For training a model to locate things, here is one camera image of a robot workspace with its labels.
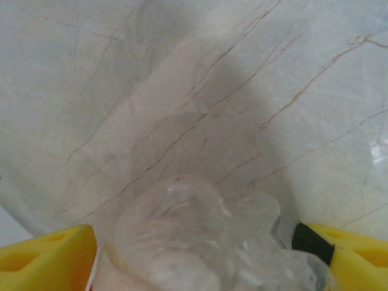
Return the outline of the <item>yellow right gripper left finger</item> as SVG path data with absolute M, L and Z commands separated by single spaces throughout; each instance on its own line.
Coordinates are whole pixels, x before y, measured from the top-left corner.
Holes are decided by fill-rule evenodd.
M 90 225 L 0 247 L 0 291 L 86 291 L 96 251 Z

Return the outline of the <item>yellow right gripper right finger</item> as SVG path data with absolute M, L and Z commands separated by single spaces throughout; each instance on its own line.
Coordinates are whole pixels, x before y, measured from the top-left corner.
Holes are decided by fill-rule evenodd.
M 326 263 L 342 291 L 388 291 L 388 241 L 301 222 L 292 249 Z

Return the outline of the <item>clear plastic bag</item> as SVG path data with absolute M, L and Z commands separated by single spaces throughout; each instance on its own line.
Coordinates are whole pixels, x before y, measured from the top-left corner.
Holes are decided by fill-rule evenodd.
M 283 244 L 280 218 L 268 194 L 223 198 L 184 175 L 129 203 L 104 252 L 119 291 L 340 291 L 321 259 Z

